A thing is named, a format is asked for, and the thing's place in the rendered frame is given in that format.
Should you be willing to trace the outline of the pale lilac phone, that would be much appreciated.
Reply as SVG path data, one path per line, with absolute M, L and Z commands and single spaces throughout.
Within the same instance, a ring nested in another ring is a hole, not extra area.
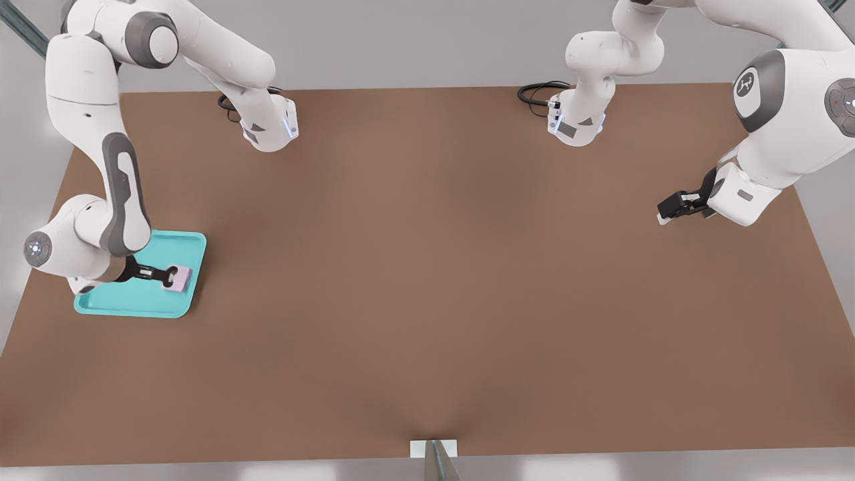
M 162 281 L 162 288 L 167 291 L 183 293 L 192 277 L 192 269 L 186 266 L 170 265 L 167 268 L 167 277 Z

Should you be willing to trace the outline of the pale blue-green tray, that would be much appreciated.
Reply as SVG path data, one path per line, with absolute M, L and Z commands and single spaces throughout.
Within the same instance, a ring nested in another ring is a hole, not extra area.
M 190 276 L 183 292 L 163 289 L 159 281 L 132 278 L 125 283 L 108 283 L 95 287 L 73 301 L 77 313 L 123 317 L 177 319 L 187 313 L 192 303 L 196 280 L 207 238 L 201 232 L 153 230 L 152 240 L 135 258 L 142 265 L 165 270 L 170 265 L 189 268 Z

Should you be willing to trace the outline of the silver frame post with foot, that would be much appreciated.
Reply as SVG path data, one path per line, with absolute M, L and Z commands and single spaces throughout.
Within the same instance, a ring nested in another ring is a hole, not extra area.
M 457 440 L 412 440 L 410 458 L 422 458 L 423 481 L 460 481 L 452 460 L 458 456 Z

